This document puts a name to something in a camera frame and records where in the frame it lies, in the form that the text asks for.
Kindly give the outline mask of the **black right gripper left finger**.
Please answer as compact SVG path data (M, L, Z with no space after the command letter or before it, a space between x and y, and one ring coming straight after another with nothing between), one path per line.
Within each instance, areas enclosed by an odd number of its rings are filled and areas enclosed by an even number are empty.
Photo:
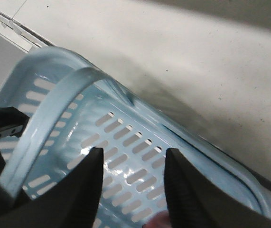
M57 185L0 216L0 228L91 228L103 185L104 153L93 147Z

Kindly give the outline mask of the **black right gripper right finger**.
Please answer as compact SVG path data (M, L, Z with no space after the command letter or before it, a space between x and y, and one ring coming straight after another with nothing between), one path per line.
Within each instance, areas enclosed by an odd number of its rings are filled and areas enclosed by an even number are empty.
M166 150L164 190L174 228L271 228L270 218L220 190L176 148Z

